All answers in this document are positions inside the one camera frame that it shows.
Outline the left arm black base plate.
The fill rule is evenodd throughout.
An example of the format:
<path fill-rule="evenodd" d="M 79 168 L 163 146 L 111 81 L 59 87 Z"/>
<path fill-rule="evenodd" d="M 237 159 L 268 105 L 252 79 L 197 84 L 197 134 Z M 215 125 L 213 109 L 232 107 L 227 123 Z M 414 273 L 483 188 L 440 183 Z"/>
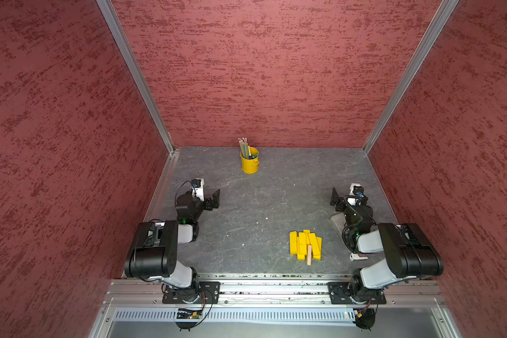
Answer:
<path fill-rule="evenodd" d="M 188 288 L 166 287 L 162 303 L 175 305 L 213 305 L 218 303 L 220 282 L 198 282 Z"/>

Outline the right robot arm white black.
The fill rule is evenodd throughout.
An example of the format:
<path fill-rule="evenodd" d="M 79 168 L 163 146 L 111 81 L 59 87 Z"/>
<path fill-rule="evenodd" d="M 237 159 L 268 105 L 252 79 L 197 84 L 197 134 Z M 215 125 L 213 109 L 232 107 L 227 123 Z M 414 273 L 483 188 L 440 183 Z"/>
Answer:
<path fill-rule="evenodd" d="M 375 221 L 362 185 L 352 184 L 350 193 L 342 196 L 333 188 L 330 205 L 337 212 L 331 221 L 352 261 L 369 254 L 384 255 L 379 262 L 353 272 L 346 294 L 354 303 L 379 299 L 390 285 L 444 272 L 442 257 L 418 225 Z"/>

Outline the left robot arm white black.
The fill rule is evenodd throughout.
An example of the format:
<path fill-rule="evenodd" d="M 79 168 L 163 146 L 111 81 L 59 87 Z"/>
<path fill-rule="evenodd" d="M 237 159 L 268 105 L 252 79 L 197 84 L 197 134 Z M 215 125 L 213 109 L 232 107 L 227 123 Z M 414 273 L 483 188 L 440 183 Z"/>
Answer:
<path fill-rule="evenodd" d="M 198 197 L 191 188 L 175 199 L 177 218 L 140 223 L 125 260 L 126 277 L 146 283 L 160 282 L 169 289 L 169 297 L 193 304 L 203 296 L 194 268 L 179 262 L 179 244 L 195 242 L 199 236 L 199 218 L 204 211 L 220 206 L 221 191 L 210 197 Z"/>

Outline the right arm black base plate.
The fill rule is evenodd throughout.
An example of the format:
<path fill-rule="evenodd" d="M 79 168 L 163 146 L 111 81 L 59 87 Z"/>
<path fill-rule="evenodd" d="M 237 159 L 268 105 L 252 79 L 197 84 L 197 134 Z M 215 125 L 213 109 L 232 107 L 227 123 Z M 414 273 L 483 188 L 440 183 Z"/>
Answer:
<path fill-rule="evenodd" d="M 382 290 L 371 290 L 361 284 L 330 282 L 327 284 L 332 305 L 385 305 L 387 300 Z"/>

